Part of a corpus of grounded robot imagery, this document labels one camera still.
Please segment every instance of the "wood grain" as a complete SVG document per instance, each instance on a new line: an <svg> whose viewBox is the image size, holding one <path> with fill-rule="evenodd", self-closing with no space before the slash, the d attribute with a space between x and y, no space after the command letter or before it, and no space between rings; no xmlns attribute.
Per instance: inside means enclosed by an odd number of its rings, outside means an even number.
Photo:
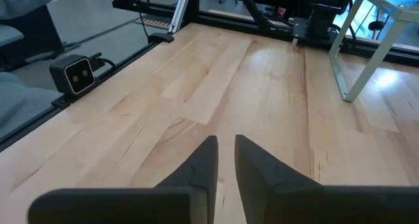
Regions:
<svg viewBox="0 0 419 224"><path fill-rule="evenodd" d="M367 60L339 57L348 84ZM219 141L215 223L245 223L234 167L244 134L322 184L419 185L419 69L383 63L354 103L327 52L189 24L0 153L2 223L62 187L154 187Z"/></svg>

